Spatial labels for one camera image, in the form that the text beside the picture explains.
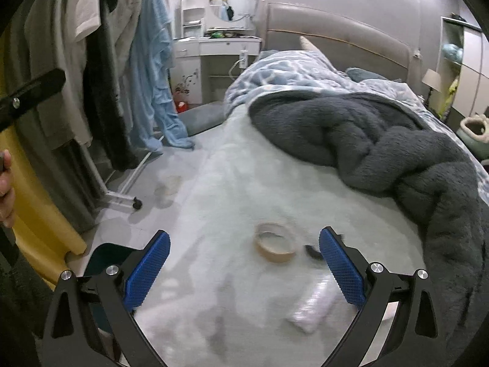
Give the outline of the person left hand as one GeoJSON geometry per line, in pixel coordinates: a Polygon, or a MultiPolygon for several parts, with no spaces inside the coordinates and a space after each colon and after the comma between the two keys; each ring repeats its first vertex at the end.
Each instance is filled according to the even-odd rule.
{"type": "Polygon", "coordinates": [[[1,170],[0,179],[0,215],[1,223],[7,227],[12,228],[15,221],[15,190],[13,188],[13,172],[12,172],[12,155],[5,149],[2,152],[3,156],[3,169],[1,170]]]}

